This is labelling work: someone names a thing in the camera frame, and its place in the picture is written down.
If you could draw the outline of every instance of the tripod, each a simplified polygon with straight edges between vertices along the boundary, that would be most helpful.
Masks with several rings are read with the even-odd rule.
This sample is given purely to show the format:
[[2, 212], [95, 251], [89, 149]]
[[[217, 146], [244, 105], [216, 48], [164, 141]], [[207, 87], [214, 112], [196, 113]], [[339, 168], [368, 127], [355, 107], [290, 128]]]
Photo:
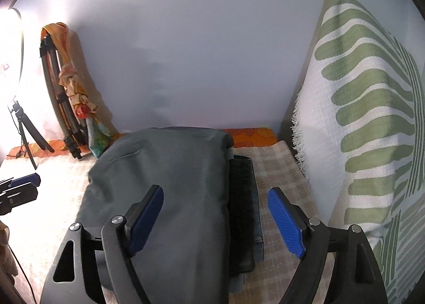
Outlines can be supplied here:
[[24, 110], [22, 109], [21, 105], [19, 105], [18, 101], [14, 101], [12, 106], [12, 111], [15, 112], [16, 119], [18, 120], [18, 129], [19, 134], [21, 134], [22, 143], [25, 146], [25, 149], [28, 153], [29, 159], [31, 160], [32, 166], [34, 166], [34, 169], [37, 169], [37, 165], [35, 165], [34, 158], [32, 157], [32, 153], [29, 149], [28, 141], [25, 137], [25, 132], [23, 125], [25, 126], [26, 130], [30, 133], [32, 138], [35, 140], [37, 145], [44, 151], [45, 149], [48, 149], [49, 152], [53, 153], [54, 149], [52, 146], [50, 146], [47, 141], [44, 139], [43, 136], [38, 132], [38, 130], [34, 127], [34, 124], [32, 124], [31, 120], [28, 118], [28, 116], [24, 113]]

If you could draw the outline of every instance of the folded gray fabric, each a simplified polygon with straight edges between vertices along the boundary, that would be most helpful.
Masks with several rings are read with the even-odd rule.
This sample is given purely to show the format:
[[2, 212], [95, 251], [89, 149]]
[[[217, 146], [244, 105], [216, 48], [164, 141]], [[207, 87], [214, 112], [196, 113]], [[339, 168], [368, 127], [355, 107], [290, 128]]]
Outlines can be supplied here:
[[77, 216], [87, 227], [125, 214], [153, 184], [164, 190], [146, 246], [132, 259], [152, 303], [228, 302], [231, 146], [221, 130], [146, 129], [117, 140], [90, 170]]

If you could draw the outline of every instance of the orange patterned fabric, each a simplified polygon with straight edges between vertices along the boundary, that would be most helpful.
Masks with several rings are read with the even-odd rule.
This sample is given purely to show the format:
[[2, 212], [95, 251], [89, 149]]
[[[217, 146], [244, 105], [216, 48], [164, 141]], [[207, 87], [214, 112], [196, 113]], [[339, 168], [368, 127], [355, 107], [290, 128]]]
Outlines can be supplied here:
[[[230, 135], [233, 136], [235, 141], [234, 148], [239, 147], [267, 147], [272, 146], [278, 142], [276, 139], [273, 130], [270, 128], [248, 128], [248, 129], [225, 129]], [[48, 156], [58, 156], [69, 154], [68, 149], [65, 147], [65, 144], [61, 140], [53, 140], [49, 141], [50, 146], [53, 147], [54, 153], [50, 153], [48, 150], [41, 150], [40, 147], [36, 143], [31, 143], [29, 145], [31, 153], [33, 156], [37, 156], [39, 158], [46, 158]], [[88, 153], [90, 150], [88, 147], [80, 148], [82, 153]], [[6, 159], [14, 159], [20, 150], [20, 146], [12, 148], [9, 152]]]
[[270, 128], [225, 129], [225, 131], [233, 136], [234, 148], [267, 147], [278, 142]]

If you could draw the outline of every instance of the black cable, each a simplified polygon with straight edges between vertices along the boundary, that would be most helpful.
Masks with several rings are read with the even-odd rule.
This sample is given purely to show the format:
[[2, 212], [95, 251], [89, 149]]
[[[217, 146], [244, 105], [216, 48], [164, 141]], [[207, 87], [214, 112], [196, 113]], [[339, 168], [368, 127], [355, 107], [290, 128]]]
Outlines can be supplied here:
[[26, 276], [26, 274], [25, 274], [24, 270], [22, 269], [21, 264], [20, 264], [20, 263], [19, 263], [19, 261], [18, 261], [18, 258], [16, 257], [16, 255], [15, 255], [15, 253], [13, 252], [12, 248], [10, 247], [10, 245], [9, 245], [9, 249], [10, 249], [10, 251], [12, 251], [12, 255], [13, 255], [13, 257], [15, 258], [16, 262], [18, 263], [19, 268], [21, 269], [21, 271], [22, 271], [22, 273], [23, 273], [23, 275], [24, 275], [24, 277], [25, 277], [26, 281], [28, 282], [29, 288], [31, 289], [32, 297], [33, 297], [33, 299], [34, 299], [34, 303], [35, 303], [35, 304], [37, 304], [37, 300], [35, 299], [35, 294], [34, 294], [34, 291], [33, 291], [33, 289], [32, 289], [31, 283], [29, 282], [29, 280], [28, 280], [28, 278], [27, 278], [27, 276]]
[[21, 138], [21, 147], [19, 148], [19, 151], [15, 155], [13, 155], [13, 154], [7, 154], [6, 156], [11, 156], [11, 157], [16, 158], [16, 159], [20, 158], [22, 155], [25, 156], [26, 155], [26, 150], [25, 151], [22, 150], [22, 147], [23, 146], [24, 146], [24, 142], [22, 141], [22, 138]]

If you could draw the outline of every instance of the green and white cushion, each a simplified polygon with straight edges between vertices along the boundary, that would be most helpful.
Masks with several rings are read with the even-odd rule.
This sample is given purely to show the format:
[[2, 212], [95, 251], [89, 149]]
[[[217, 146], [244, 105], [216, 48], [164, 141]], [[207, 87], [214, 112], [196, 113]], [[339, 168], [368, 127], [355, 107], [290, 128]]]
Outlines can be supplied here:
[[321, 218], [360, 225], [400, 303], [425, 269], [424, 94], [410, 53], [357, 0], [325, 0], [294, 133]]

